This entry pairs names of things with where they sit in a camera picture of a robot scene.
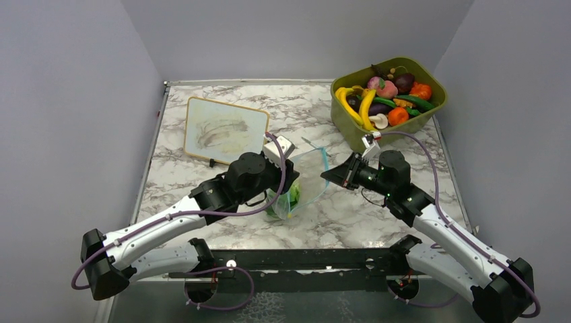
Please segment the green plastic bin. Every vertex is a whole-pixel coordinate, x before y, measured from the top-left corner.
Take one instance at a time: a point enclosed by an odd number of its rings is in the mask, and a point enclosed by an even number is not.
[[[438,83],[428,71],[422,67],[417,61],[409,59],[407,57],[395,57],[388,61],[377,64],[383,71],[388,71],[393,67],[404,66],[409,73],[414,74],[415,80],[418,83],[428,84],[432,88],[432,97],[430,102],[435,106],[431,111],[427,111],[419,116],[409,119],[407,122],[399,124],[395,127],[389,127],[381,130],[381,133],[387,131],[404,131],[406,133],[416,133],[428,122],[428,120],[446,103],[446,91],[440,83]],[[394,76],[404,74],[407,71],[404,69],[397,69]],[[373,70],[370,67],[357,71],[355,73],[340,77],[336,79],[331,84],[331,120],[335,126],[341,131],[341,134],[345,140],[349,143],[349,146],[353,151],[362,153],[365,150],[365,146],[361,141],[361,138],[370,133],[359,125],[355,123],[353,118],[349,115],[345,108],[341,105],[341,102],[335,97],[335,91],[340,87],[351,87],[354,85],[360,85],[362,87],[367,86],[367,82],[371,77],[374,77]],[[392,143],[393,141],[404,137],[399,135],[391,135],[382,137],[380,140],[381,145],[386,145]]]

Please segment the yellow banana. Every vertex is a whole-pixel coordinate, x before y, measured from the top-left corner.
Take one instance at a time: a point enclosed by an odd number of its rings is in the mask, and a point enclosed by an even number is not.
[[[361,117],[361,120],[363,120],[363,128],[369,131],[376,130],[369,120],[369,108],[371,107],[371,103],[373,103],[375,94],[375,91],[368,91],[361,101],[361,106],[359,106],[359,116]]]
[[[335,97],[339,99],[339,93],[341,93],[341,91],[345,91],[344,87],[340,87],[339,89],[337,89],[337,91],[335,91]]]
[[[347,111],[347,113],[349,113],[349,115],[355,120],[355,122],[359,126],[362,127],[363,126],[363,119],[361,119],[359,114],[357,114],[357,112],[355,112],[353,110],[353,108],[351,108],[351,106],[347,103],[347,95],[352,94],[353,89],[347,89],[345,87],[340,87],[337,91],[335,91],[336,95],[337,95],[337,92],[339,92],[339,96],[337,96],[337,99],[339,99],[339,101],[341,102],[341,105],[345,108],[345,111]]]

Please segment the purple eggplant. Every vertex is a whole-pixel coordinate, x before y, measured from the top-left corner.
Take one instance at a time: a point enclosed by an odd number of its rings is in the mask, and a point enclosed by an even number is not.
[[[393,109],[392,106],[388,106],[384,103],[373,102],[371,107],[369,107],[369,116],[376,116],[377,114],[387,114]]]

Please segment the green pea pod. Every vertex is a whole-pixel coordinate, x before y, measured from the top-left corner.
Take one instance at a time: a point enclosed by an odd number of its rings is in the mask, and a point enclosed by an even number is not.
[[[407,112],[411,115],[411,116],[419,116],[421,113],[419,110],[413,109],[409,106],[405,107],[405,109],[407,109]]]
[[[411,102],[424,112],[434,109],[434,105],[429,101],[423,100],[417,96],[395,96],[395,99],[405,100]]]
[[[363,100],[363,98],[362,98],[360,95],[357,95],[357,99]],[[374,102],[374,103],[386,104],[387,106],[390,106],[391,108],[396,108],[396,107],[397,107],[396,103],[394,103],[392,100],[385,99],[385,98],[381,98],[381,97],[379,97],[379,96],[376,96],[376,97],[373,99],[373,102]]]

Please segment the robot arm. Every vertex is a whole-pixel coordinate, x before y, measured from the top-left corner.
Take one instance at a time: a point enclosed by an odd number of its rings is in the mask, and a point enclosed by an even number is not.
[[[473,304],[486,322],[512,322],[519,317],[532,304],[531,266],[522,258],[508,259],[457,225],[440,209],[438,201],[411,183],[410,165],[402,153],[380,152],[379,138],[380,133],[366,135],[363,155],[353,153],[342,165],[321,176],[349,190],[363,186],[384,195],[384,205],[396,218],[448,252],[440,254],[419,239],[408,237],[406,243],[397,243],[391,249],[401,255],[401,262],[409,268],[455,290]],[[372,168],[368,160],[376,155],[378,168]]]
[[[223,219],[224,215],[235,215],[239,205],[267,189],[277,192],[282,181],[281,193],[287,192],[299,176],[293,163],[285,159],[294,148],[287,139],[278,137],[275,143],[266,144],[262,153],[243,153],[226,173],[200,183],[188,196],[149,219],[107,234],[97,229],[84,234],[81,261],[93,298],[100,300],[116,295],[127,288],[130,281],[162,273],[189,272],[201,263],[209,266],[207,262],[213,259],[204,240],[193,239],[190,244],[177,248],[154,248],[180,234]],[[77,275],[72,286],[81,289],[75,285],[76,279]]]

